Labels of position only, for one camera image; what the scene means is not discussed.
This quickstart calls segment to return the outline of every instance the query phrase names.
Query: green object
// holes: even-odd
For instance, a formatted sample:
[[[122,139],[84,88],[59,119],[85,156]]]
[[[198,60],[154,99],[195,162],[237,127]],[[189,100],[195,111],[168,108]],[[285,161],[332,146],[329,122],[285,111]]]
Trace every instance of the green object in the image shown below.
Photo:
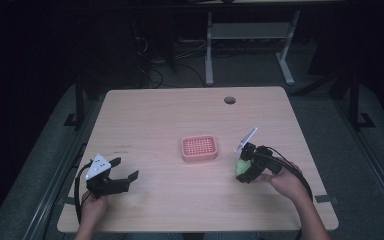
[[[236,163],[236,176],[245,173],[249,167],[251,167],[251,161],[244,161],[242,159],[239,159]]]

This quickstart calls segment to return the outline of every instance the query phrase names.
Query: pink plastic basket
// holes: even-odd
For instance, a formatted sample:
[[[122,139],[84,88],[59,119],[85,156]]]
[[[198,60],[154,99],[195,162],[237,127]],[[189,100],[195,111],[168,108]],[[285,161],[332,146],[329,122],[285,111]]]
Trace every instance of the pink plastic basket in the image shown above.
[[[217,157],[213,136],[195,136],[182,139],[182,159],[185,162],[211,160]]]

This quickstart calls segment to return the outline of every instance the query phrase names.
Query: person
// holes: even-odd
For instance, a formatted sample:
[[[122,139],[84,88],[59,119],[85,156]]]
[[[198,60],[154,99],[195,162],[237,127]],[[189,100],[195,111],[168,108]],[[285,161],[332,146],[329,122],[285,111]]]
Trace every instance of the person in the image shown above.
[[[298,166],[290,162],[298,171]],[[260,179],[270,183],[274,189],[289,198],[297,209],[303,237],[306,240],[328,240],[330,239],[320,216],[308,197],[307,190],[295,175],[287,169],[282,168],[278,174],[261,174]],[[108,196],[96,199],[87,191],[83,195],[82,220],[77,231],[75,240],[92,239],[92,235],[102,217],[108,204]]]

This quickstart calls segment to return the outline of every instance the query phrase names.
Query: wooden table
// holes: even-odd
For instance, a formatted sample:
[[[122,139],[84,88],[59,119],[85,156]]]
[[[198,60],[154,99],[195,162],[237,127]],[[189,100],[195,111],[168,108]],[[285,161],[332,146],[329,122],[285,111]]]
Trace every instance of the wooden table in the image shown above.
[[[236,103],[226,104],[225,97]],[[297,230],[293,204],[270,184],[235,179],[242,137],[258,127],[251,142],[270,146],[303,171],[314,196],[326,195],[285,91],[280,87],[110,91],[103,103],[81,166],[97,153],[121,157],[112,179],[139,170],[128,193],[111,195],[99,226],[106,232],[210,232]],[[186,163],[181,139],[213,135],[218,157]],[[82,176],[80,194],[86,190]],[[73,188],[69,193],[73,197]],[[331,203],[315,203],[327,229],[338,227]],[[62,232],[78,228],[66,204]]]

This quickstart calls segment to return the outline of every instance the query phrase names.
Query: white metal stand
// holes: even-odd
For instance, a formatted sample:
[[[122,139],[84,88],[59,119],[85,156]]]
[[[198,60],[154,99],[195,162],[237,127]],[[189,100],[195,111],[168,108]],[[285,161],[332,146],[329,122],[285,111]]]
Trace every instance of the white metal stand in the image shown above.
[[[295,11],[290,22],[280,23],[213,23],[212,13],[208,13],[207,25],[207,55],[205,56],[206,84],[212,86],[213,63],[211,60],[212,39],[285,39],[285,45],[281,52],[276,53],[277,61],[282,70],[286,84],[294,85],[294,79],[286,63],[286,55],[294,36],[300,11]]]

